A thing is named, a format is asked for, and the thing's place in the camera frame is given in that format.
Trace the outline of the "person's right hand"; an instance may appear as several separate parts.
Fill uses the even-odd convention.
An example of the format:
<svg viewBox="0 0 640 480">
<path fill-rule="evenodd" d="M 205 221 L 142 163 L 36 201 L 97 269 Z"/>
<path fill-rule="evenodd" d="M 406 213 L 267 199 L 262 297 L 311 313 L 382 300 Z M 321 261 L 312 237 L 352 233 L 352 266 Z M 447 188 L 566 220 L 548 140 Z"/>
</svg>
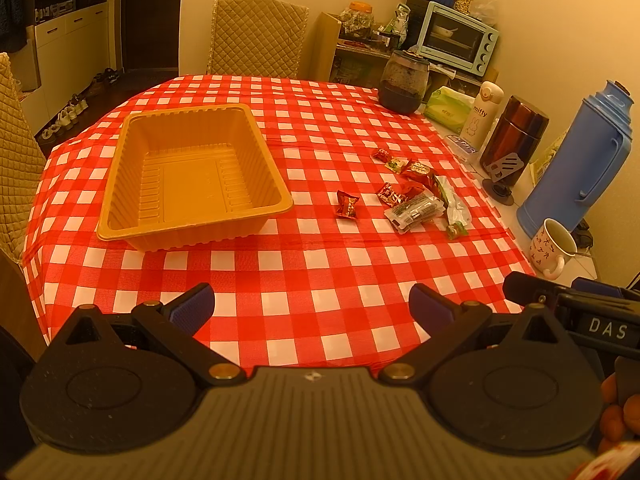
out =
<svg viewBox="0 0 640 480">
<path fill-rule="evenodd" d="M 602 382 L 603 400 L 608 406 L 600 419 L 600 433 L 602 439 L 598 451 L 600 454 L 615 448 L 626 440 L 630 432 L 638 436 L 640 432 L 640 396 L 630 396 L 623 406 L 617 403 L 616 375 L 612 374 Z"/>
</svg>

